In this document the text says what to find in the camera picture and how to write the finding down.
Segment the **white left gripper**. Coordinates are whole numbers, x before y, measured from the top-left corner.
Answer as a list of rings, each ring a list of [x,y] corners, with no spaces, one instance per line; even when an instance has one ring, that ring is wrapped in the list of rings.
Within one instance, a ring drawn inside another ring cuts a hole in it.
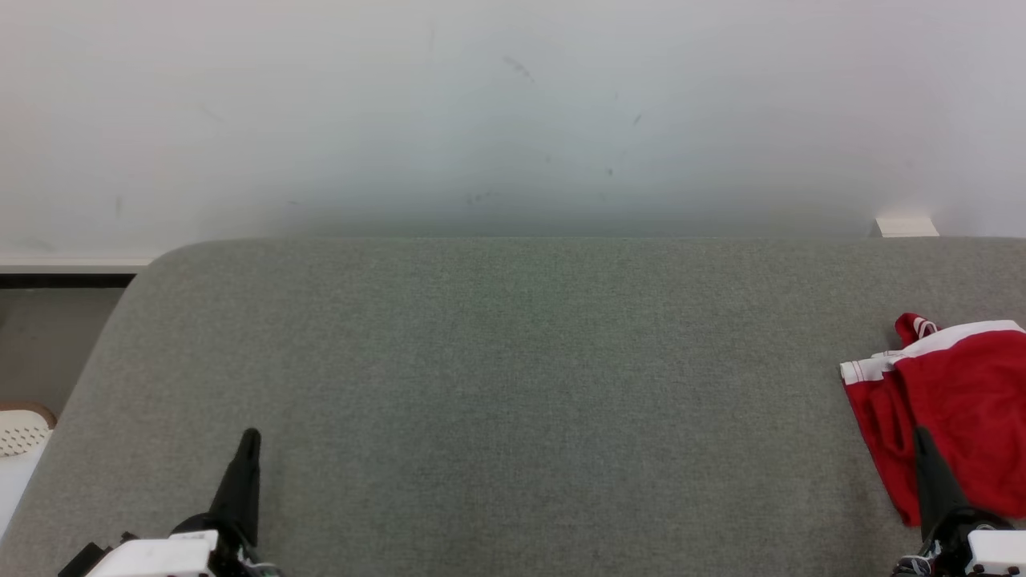
[[[245,430],[221,476],[210,514],[191,516],[162,539],[122,534],[117,547],[85,545],[60,576],[280,576],[261,561],[261,432]]]

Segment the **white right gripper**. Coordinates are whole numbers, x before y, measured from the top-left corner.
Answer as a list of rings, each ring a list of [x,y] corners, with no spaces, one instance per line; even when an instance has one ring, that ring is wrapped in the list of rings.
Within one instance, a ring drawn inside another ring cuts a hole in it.
[[[930,430],[914,430],[914,470],[923,546],[893,576],[1023,576],[1025,531],[970,501]]]

